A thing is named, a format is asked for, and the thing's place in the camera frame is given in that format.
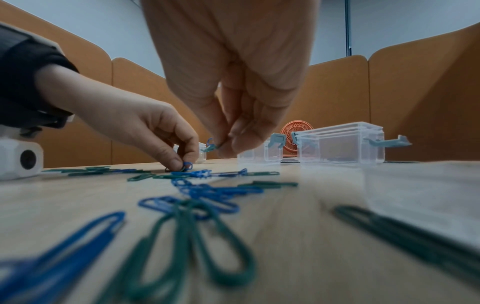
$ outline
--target clear plastic box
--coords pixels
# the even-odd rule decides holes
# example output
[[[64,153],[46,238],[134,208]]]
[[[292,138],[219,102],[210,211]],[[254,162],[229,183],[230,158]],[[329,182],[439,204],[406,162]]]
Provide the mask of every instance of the clear plastic box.
[[[364,168],[369,208],[480,250],[480,162]]]
[[[301,165],[376,165],[385,161],[385,148],[368,141],[383,141],[383,127],[366,122],[297,132],[296,138]]]
[[[203,150],[205,150],[205,148],[207,147],[206,144],[203,144],[203,143],[198,143],[198,147],[200,148],[200,156],[198,157],[198,159],[196,160],[195,164],[201,164],[203,163],[204,161],[207,160],[207,153],[206,152],[202,152]],[[175,152],[177,152],[179,150],[179,146],[178,145],[174,145],[173,146],[173,150]]]
[[[283,146],[279,147],[277,143],[269,147],[270,139],[267,139],[263,145],[240,153],[237,156],[239,164],[280,164],[284,157]]]

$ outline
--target table surface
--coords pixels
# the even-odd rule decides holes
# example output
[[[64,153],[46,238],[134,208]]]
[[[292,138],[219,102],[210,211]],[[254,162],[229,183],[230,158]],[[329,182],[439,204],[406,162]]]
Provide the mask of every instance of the table surface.
[[[336,219],[339,204],[365,206],[363,175],[354,168],[242,166],[209,160],[195,169],[214,172],[280,171],[280,176],[215,178],[215,186],[252,180],[298,182],[298,188],[269,189],[235,199],[236,215],[223,220],[251,247],[258,263],[249,286],[225,290],[208,281],[193,263],[179,303],[479,303],[480,290]],[[158,164],[112,168],[158,170]],[[100,215],[124,210],[127,224],[88,269],[65,303],[90,303],[160,213],[139,208],[146,197],[178,195],[169,180],[127,182],[131,175],[41,176],[0,182],[0,259],[39,254]],[[172,250],[174,223],[155,244],[144,279],[163,271]],[[239,262],[220,237],[202,228],[209,250],[223,267]]]

